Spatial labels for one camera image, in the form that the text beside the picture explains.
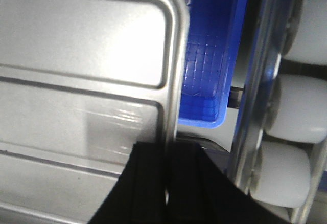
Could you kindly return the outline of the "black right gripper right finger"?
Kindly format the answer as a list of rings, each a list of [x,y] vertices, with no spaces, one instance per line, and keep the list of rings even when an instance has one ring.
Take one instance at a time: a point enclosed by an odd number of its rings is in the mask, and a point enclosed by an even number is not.
[[[169,223],[286,223],[237,188],[199,144],[171,144],[167,169]]]

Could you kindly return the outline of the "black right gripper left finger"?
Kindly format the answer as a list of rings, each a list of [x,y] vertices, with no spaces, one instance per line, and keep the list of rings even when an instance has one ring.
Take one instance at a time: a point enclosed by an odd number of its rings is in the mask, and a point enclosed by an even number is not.
[[[163,223],[165,208],[164,147],[138,142],[89,223]]]

